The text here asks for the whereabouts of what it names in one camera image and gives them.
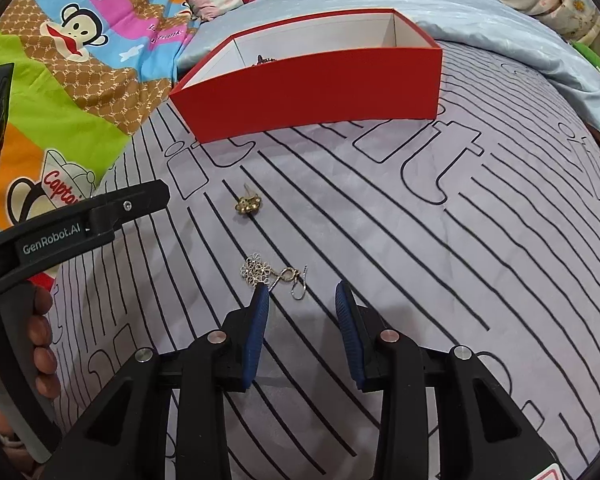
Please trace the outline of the left hand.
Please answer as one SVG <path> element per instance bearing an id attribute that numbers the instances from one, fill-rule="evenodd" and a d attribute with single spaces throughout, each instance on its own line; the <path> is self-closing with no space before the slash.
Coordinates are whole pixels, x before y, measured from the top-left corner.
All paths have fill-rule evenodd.
<path id="1" fill-rule="evenodd" d="M 57 359 L 50 350 L 52 343 L 52 328 L 45 317 L 52 308 L 53 300 L 45 288 L 34 286 L 34 306 L 28 307 L 30 318 L 27 322 L 27 335 L 33 344 L 32 362 L 38 372 L 35 385 L 38 393 L 47 399 L 54 400 L 59 396 L 60 385 L 57 377 Z M 15 430 L 12 429 L 6 416 L 0 410 L 0 442 L 9 461 L 25 479 L 37 479 L 42 466 L 38 464 L 19 443 Z"/>

